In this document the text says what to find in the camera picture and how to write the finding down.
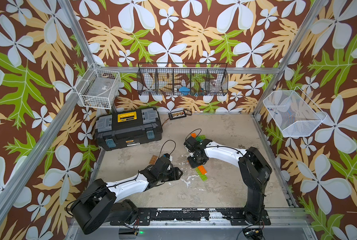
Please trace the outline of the brown wooden block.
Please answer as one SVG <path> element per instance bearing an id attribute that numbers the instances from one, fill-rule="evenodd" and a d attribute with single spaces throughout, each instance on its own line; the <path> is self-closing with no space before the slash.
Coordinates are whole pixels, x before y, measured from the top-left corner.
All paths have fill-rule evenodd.
<path id="1" fill-rule="evenodd" d="M 149 164 L 150 164 L 150 165 L 154 165 L 154 164 L 156 163 L 157 159 L 158 159 L 158 156 L 153 155 L 153 156 L 151 157 L 151 160 L 149 161 Z"/>

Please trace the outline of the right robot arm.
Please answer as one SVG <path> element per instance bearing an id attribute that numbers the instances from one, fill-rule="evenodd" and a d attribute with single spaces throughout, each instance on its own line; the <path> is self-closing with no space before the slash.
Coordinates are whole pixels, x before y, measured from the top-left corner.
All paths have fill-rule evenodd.
<path id="1" fill-rule="evenodd" d="M 264 211 L 265 188 L 272 173 L 271 166 L 255 147 L 235 149 L 220 145 L 212 140 L 197 141 L 189 137 L 183 144 L 190 156 L 187 157 L 191 168 L 206 164 L 210 159 L 218 159 L 239 168 L 242 180 L 247 186 L 247 201 L 243 220 L 253 225 L 260 222 Z"/>

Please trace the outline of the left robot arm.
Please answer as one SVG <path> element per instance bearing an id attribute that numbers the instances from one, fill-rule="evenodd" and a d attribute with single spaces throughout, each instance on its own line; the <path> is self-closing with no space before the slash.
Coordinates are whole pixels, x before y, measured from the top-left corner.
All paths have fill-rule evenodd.
<path id="1" fill-rule="evenodd" d="M 177 181 L 182 175 L 182 170 L 173 166 L 171 156 L 164 154 L 128 179 L 107 183 L 102 179 L 93 181 L 70 210 L 85 235 L 106 222 L 131 225 L 137 221 L 138 208 L 127 197 Z"/>

